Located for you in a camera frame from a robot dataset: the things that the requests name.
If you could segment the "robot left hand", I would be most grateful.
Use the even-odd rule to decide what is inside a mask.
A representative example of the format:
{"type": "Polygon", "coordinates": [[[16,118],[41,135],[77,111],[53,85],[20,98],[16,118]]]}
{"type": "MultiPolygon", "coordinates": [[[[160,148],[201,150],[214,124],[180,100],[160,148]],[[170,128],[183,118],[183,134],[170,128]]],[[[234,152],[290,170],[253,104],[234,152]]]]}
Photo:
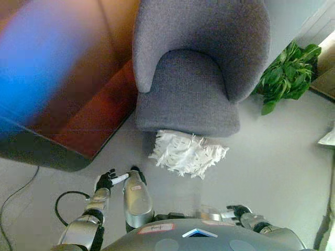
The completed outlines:
{"type": "Polygon", "coordinates": [[[114,185],[125,181],[129,177],[129,173],[122,174],[120,176],[116,175],[115,169],[110,169],[106,173],[97,177],[95,182],[94,191],[98,191],[99,189],[106,188],[110,190],[114,185]]]}

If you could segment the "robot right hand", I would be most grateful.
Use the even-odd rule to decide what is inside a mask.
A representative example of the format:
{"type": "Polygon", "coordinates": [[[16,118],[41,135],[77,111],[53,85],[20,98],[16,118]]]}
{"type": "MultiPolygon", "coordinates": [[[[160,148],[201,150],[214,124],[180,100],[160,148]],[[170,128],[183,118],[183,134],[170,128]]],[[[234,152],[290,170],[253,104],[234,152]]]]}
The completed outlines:
{"type": "Polygon", "coordinates": [[[242,226],[240,222],[241,217],[245,213],[251,213],[252,211],[243,205],[230,205],[226,206],[226,210],[220,214],[222,219],[232,219],[237,226],[242,226]]]}

